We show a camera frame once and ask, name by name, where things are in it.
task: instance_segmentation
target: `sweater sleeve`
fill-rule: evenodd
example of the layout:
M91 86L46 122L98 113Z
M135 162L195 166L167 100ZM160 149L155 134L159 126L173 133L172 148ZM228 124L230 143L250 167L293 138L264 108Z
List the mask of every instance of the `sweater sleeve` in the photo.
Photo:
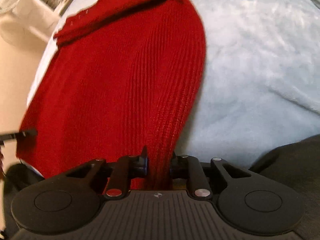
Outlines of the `sweater sleeve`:
M159 59L147 129L149 157L146 189L169 185L169 165L180 132L199 89L204 60L205 36L201 20L191 3L168 20L171 31Z

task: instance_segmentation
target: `logo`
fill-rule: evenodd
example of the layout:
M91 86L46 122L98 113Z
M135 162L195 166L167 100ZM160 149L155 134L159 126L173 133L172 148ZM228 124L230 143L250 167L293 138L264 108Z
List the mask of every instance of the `logo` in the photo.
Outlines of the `logo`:
M160 192L158 192L158 193L154 194L153 196L155 196L156 198L160 198L160 197L163 196L163 194L161 194Z

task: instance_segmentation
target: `ribbed fabric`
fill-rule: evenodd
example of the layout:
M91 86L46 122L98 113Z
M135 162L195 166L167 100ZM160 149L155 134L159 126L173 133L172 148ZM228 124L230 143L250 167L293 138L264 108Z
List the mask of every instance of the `ribbed fabric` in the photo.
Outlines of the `ribbed fabric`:
M201 82L204 30L189 0L132 1L99 0L56 35L59 50L21 124L38 136L17 147L45 178L95 158L139 155L147 145L148 178L132 188L168 186Z

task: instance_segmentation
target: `bed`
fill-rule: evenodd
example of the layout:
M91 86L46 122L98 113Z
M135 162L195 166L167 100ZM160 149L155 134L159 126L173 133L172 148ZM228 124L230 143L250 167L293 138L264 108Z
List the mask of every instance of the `bed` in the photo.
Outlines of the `bed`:
M74 0L58 23L97 0ZM203 84L177 154L249 167L320 133L320 10L315 0L191 0L205 28ZM57 47L50 39L28 104Z

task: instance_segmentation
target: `beige floor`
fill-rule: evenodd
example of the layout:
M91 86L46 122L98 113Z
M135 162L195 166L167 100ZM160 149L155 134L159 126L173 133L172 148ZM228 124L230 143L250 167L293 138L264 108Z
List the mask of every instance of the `beige floor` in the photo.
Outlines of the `beige floor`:
M46 44L9 19L0 22L0 133L17 130ZM16 143L2 149L4 170L17 161ZM2 211L2 183L0 190ZM0 228L4 227L0 216Z

